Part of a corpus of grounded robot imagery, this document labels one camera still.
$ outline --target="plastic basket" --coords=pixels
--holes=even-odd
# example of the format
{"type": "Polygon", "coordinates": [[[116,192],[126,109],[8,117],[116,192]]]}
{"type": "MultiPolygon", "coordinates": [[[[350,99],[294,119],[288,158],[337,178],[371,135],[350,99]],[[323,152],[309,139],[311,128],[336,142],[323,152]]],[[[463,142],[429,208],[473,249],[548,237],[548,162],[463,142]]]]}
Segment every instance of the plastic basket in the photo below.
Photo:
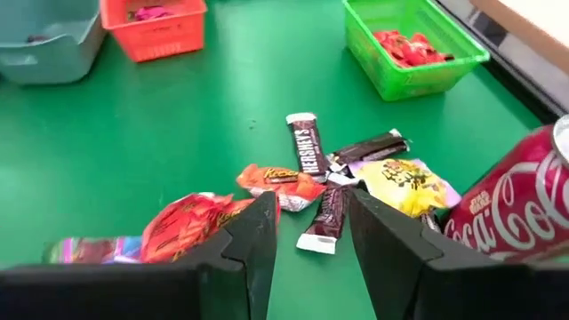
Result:
{"type": "Polygon", "coordinates": [[[204,48],[202,0],[100,0],[103,27],[134,61],[154,60],[204,48]],[[162,5],[171,16],[129,21],[129,12],[162,5]]]}
{"type": "Polygon", "coordinates": [[[429,0],[343,0],[346,38],[380,96],[401,100],[451,89],[490,54],[429,0]],[[433,46],[455,60],[400,68],[373,37],[375,31],[424,34],[433,46]]]}
{"type": "Polygon", "coordinates": [[[97,0],[18,0],[0,10],[0,73],[17,84],[61,84],[89,73],[105,30],[97,0]],[[44,40],[29,42],[34,36],[44,40]]]}

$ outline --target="hershey's wrapper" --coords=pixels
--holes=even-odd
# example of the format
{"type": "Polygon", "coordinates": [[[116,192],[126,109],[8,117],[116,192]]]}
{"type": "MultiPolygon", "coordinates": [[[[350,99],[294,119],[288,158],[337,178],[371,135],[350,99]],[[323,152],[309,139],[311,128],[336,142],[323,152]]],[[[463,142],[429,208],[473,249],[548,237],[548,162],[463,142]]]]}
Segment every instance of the hershey's wrapper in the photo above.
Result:
{"type": "Polygon", "coordinates": [[[382,135],[354,143],[326,156],[330,170],[341,172],[347,164],[355,161],[375,161],[396,153],[409,151],[409,144],[397,129],[382,135]]]}
{"type": "Polygon", "coordinates": [[[341,237],[348,210],[350,186],[335,186],[337,186],[335,183],[330,183],[322,195],[317,216],[299,237],[297,248],[320,253],[336,253],[336,242],[341,237]]]}
{"type": "Polygon", "coordinates": [[[302,112],[288,115],[286,123],[293,133],[300,171],[311,175],[316,182],[326,182],[328,163],[320,144],[317,117],[312,113],[302,112]]]}

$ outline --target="yellow candy bag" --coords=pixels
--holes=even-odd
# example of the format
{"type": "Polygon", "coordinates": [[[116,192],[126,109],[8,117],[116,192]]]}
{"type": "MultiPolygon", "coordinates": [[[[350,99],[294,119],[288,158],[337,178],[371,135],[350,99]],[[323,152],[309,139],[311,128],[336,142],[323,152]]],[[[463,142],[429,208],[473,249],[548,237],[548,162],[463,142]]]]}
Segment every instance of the yellow candy bag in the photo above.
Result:
{"type": "Polygon", "coordinates": [[[421,160],[385,159],[349,164],[369,193],[406,215],[417,218],[434,208],[452,208],[461,196],[421,160]]]}

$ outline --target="orange candy wrapper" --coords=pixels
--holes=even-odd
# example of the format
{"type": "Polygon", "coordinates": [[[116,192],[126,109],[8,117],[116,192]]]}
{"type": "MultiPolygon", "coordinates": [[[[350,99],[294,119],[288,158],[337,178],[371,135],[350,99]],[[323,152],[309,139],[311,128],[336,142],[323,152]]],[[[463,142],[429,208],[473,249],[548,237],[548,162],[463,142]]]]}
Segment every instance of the orange candy wrapper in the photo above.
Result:
{"type": "Polygon", "coordinates": [[[223,228],[254,199],[231,202],[232,195],[191,194],[168,204],[144,229],[140,260],[175,261],[223,228]]]}
{"type": "Polygon", "coordinates": [[[259,168],[257,164],[249,164],[237,177],[237,183],[254,197],[274,191],[280,206],[290,212],[306,208],[326,189],[306,173],[276,167],[259,168]]]}

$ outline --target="can lid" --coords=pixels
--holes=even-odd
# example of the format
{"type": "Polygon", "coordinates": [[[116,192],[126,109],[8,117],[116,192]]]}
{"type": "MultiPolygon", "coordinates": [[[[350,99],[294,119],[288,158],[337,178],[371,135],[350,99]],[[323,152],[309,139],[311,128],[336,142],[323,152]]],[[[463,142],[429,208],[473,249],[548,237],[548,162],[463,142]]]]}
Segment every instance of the can lid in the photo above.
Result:
{"type": "Polygon", "coordinates": [[[553,126],[553,148],[563,160],[565,166],[569,167],[569,115],[559,118],[553,126]]]}

